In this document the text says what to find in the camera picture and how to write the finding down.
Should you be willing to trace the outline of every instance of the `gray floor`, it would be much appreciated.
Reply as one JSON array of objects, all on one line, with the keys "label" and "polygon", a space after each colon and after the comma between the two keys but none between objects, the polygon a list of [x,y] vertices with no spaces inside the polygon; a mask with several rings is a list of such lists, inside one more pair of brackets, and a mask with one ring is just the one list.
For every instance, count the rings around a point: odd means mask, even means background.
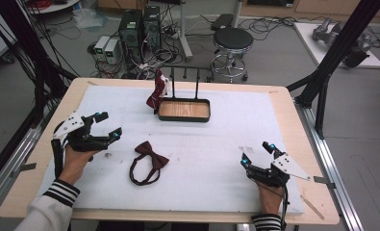
[{"label": "gray floor", "polygon": [[[53,13],[47,15],[46,22],[65,22],[71,16],[71,12]],[[203,20],[202,17],[188,19],[188,29]],[[118,22],[106,19],[103,28],[78,30],[72,20],[61,24],[60,34],[52,40],[81,76],[92,76],[95,67],[87,47],[100,36],[113,34]],[[194,29],[204,30],[192,32],[210,34],[208,28],[208,23],[198,23]],[[374,30],[380,31],[380,25],[375,25]],[[188,37],[188,40],[194,58],[182,64],[209,67],[215,51],[212,38]],[[41,42],[52,54],[46,40]],[[380,49],[372,52],[380,60]],[[287,86],[309,75],[317,66],[295,30],[285,27],[273,30],[266,40],[255,41],[244,60],[249,78],[246,82],[236,79],[234,84]],[[225,78],[215,81],[228,83]],[[18,63],[0,62],[0,152],[33,107],[33,92],[34,86]],[[300,92],[295,90],[291,95]],[[334,72],[329,83],[324,135],[364,229],[380,230],[380,69],[338,68]],[[0,230],[13,230],[19,222],[20,219],[0,218]],[[76,220],[73,229],[94,230],[95,223]],[[300,230],[345,229],[343,220],[335,226],[300,226]],[[235,225],[212,224],[210,230],[235,230]]]}]

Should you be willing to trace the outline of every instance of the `black and white striped sleeve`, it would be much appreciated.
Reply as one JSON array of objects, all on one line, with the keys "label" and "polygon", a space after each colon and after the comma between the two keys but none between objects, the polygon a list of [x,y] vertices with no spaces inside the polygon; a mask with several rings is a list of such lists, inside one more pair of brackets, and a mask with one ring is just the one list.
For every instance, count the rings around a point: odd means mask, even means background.
[{"label": "black and white striped sleeve", "polygon": [[257,215],[252,217],[256,231],[282,230],[281,219],[277,215]]},{"label": "black and white striped sleeve", "polygon": [[62,204],[72,207],[79,193],[80,191],[74,186],[60,179],[56,179],[43,195],[52,197]]}]

